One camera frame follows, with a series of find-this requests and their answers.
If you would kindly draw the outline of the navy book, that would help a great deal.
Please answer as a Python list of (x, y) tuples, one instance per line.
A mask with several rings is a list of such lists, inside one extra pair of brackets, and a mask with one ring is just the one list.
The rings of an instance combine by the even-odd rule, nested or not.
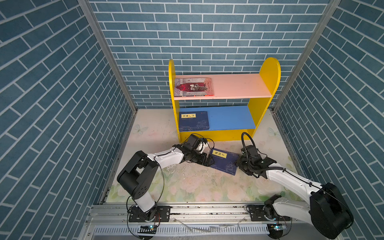
[(236, 161), (240, 157), (236, 153), (212, 149), (210, 152), (210, 167), (218, 171), (235, 176), (237, 171)]
[(207, 131), (210, 128), (208, 112), (181, 112), (179, 113), (179, 131)]

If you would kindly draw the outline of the pink red cover book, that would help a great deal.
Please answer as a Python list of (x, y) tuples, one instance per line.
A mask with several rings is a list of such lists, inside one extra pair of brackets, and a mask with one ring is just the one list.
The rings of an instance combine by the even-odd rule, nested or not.
[(175, 79), (175, 97), (213, 96), (211, 78), (178, 78)]

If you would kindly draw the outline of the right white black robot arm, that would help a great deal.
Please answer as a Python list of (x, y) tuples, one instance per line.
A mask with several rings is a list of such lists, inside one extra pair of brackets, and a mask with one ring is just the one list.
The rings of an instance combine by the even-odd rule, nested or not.
[(236, 166), (248, 176), (276, 182), (300, 197), (290, 201), (282, 195), (273, 195), (264, 202), (264, 217), (269, 221), (296, 219), (312, 225), (324, 237), (334, 240), (350, 228), (355, 219), (338, 187), (320, 184), (295, 174), (277, 161), (265, 157), (254, 146), (241, 149)]

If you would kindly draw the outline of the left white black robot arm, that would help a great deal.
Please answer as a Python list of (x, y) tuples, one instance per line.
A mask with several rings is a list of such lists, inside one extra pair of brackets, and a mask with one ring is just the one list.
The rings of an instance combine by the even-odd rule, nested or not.
[(183, 162), (209, 167), (213, 161), (204, 149), (205, 146), (200, 144), (197, 149), (174, 145), (156, 154), (137, 151), (117, 176), (118, 183), (136, 204), (129, 213), (139, 216), (144, 222), (153, 220), (159, 201), (153, 199), (149, 189), (157, 171)]

